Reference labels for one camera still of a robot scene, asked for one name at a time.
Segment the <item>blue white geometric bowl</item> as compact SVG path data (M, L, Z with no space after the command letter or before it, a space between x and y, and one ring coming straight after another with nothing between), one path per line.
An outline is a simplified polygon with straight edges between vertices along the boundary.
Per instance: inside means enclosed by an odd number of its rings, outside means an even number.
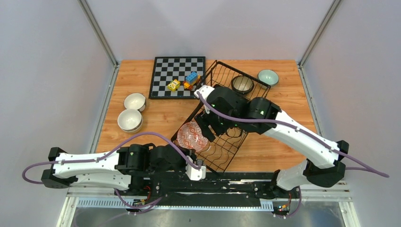
M209 148L209 140L202 135L201 128L193 121L180 127L176 141L180 147L193 149L196 152L206 151Z

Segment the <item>black patterned rim bowl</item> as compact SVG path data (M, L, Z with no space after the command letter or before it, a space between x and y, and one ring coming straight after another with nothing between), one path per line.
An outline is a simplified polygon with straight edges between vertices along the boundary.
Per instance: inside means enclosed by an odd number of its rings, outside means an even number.
M231 80L231 87L235 90L249 90L254 88L253 81L246 76L236 76Z

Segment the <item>black wire dish rack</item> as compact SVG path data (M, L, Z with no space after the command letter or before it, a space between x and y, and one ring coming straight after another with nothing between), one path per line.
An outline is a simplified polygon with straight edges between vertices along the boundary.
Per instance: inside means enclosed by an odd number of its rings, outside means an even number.
M253 90L249 94L243 95L249 100L247 106L242 109L243 112L241 116L245 117L248 114L247 108L249 108L250 111L257 111L261 104L266 103L266 101L262 101L262 99L267 97L270 85L221 61L213 62L207 70L206 75L201 80L201 84L213 88L227 87L233 90L231 87L231 80L236 76L246 76L254 83ZM193 110L186 121L195 122L195 116L199 113L206 113L201 102L199 102L198 106ZM228 128L226 133L220 136L216 135L212 127L209 126L216 138L213 142L209 142L209 148L206 151L196 152L196 155L210 171L226 171L248 135L248 131L242 129L242 126L243 123L235 124L233 128Z

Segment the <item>beige floral bowl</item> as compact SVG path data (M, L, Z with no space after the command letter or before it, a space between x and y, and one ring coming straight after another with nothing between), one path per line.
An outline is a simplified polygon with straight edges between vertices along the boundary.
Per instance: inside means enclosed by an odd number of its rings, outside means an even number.
M126 129L122 129L121 128L121 130L124 131L124 132L127 132L127 133L137 133L137 132L139 132L141 130L141 128L142 128L142 126L139 125L139 126L133 128L133 129L126 130Z
M142 125L142 114L135 109L125 109L123 110L118 118L117 124L122 129L133 129L139 125Z

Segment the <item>white grid pattern bowl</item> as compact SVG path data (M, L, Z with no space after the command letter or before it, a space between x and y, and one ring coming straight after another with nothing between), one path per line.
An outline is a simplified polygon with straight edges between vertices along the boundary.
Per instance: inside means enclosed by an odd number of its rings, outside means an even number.
M266 69L266 70L261 70L261 71L258 73L258 79L259 79L261 82L264 82L264 83L266 83L266 84L268 84L268 85L270 85L270 86L275 86L275 85L277 85L278 82L279 82L279 76L278 76L278 74L277 74L275 71L273 71L273 70L268 70L268 69Z

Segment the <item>teal white dotted bowl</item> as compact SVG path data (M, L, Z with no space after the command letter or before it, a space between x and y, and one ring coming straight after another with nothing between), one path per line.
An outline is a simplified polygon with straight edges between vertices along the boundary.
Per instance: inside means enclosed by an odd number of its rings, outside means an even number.
M141 93L133 93L125 98L123 105L126 109L143 112L146 109L146 98Z

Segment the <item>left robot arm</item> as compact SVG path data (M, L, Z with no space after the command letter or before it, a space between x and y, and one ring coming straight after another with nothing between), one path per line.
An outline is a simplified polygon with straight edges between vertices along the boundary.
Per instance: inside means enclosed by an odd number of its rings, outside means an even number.
M170 144L155 146L132 144L111 155L107 153L73 155L59 147L51 148L51 168L42 173L45 187L64 189L72 185L98 186L140 195L145 178L167 171L184 172L190 180L205 177L205 166L189 151L176 150Z

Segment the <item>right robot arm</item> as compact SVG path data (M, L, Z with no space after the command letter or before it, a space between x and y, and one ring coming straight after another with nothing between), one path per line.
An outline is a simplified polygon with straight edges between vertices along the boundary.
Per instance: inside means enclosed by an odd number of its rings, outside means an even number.
M345 176L346 166L338 154L344 141L324 139L297 123L278 105L264 97L251 100L227 88L202 86L195 91L208 115L218 126L234 126L248 133L257 133L285 143L306 159L295 167L277 170L270 184L275 197L304 184L330 188Z

